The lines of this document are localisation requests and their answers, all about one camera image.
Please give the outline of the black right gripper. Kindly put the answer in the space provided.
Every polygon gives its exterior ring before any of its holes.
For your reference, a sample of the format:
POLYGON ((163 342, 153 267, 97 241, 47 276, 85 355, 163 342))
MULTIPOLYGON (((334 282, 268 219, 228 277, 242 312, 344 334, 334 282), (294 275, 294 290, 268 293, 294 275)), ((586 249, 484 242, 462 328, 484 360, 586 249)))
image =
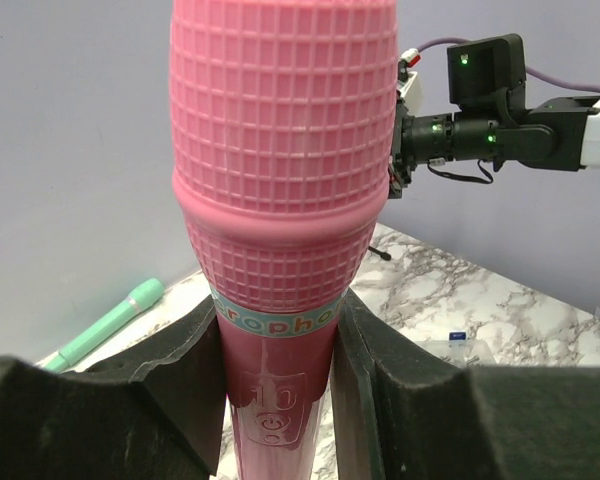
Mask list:
POLYGON ((399 199, 412 182, 417 166, 431 160, 450 161, 453 114, 414 116, 405 100, 396 95, 396 110, 388 166, 388 198, 399 199))

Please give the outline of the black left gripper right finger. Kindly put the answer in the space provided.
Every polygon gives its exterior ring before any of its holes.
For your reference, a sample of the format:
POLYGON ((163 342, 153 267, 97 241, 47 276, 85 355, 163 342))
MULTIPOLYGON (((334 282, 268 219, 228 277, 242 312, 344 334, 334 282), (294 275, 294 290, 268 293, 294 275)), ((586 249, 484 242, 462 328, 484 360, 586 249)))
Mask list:
POLYGON ((330 387, 342 479, 600 479, 600 368, 458 368, 348 293, 330 387))

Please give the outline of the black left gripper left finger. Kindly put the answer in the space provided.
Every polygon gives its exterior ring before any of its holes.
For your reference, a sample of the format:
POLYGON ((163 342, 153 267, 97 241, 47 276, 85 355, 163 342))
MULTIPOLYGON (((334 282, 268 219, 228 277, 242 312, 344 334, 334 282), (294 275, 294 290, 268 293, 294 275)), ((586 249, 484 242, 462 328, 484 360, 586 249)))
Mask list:
POLYGON ((225 394, 211 299, 83 372, 0 356, 0 479, 206 479, 225 394))

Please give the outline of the green microphone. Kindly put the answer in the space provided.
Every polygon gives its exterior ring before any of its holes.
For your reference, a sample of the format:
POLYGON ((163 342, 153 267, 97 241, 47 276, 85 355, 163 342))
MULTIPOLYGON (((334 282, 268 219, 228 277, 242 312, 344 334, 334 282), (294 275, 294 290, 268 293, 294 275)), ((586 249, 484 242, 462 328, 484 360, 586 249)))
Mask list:
POLYGON ((118 305, 53 354, 43 368, 61 373, 74 367, 131 320, 153 307, 164 293, 165 287, 158 279, 144 281, 118 305))

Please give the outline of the pink microphone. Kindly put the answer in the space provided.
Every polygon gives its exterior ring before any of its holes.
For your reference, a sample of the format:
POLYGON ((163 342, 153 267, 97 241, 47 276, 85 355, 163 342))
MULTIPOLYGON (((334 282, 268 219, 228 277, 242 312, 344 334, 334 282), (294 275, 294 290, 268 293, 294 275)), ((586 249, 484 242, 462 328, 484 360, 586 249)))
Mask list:
POLYGON ((388 196, 392 1, 177 1, 173 189, 220 328, 238 475, 307 479, 388 196))

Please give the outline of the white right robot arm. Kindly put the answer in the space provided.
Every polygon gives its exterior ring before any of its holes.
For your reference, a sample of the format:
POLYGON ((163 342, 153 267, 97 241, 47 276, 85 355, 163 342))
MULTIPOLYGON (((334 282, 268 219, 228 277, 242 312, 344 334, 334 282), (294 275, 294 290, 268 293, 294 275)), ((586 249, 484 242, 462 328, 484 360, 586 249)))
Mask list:
POLYGON ((600 87, 544 75, 525 63, 523 39, 446 37, 404 51, 397 63, 388 196, 398 199, 424 165, 442 178, 490 184, 505 162, 539 170, 600 168, 600 87), (415 66, 447 48, 455 113, 419 116, 415 66))

